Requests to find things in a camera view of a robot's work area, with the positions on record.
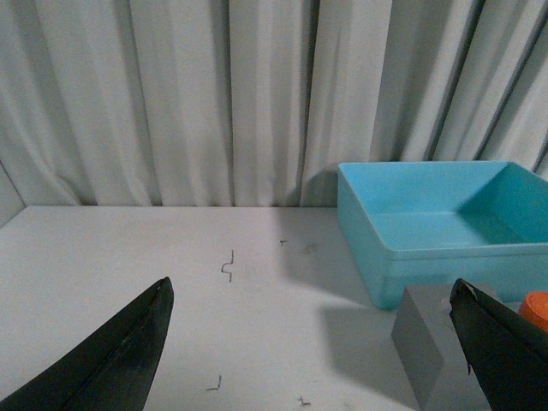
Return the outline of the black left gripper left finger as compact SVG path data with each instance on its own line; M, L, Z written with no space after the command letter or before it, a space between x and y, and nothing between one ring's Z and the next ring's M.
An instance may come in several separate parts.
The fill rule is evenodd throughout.
M2 410L142 410L170 324L174 291L155 282L89 337L1 401Z

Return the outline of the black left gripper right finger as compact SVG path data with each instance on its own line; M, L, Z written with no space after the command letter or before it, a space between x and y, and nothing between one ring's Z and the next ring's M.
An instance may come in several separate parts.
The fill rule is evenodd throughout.
M547 332L459 278L450 319L492 410L547 409Z

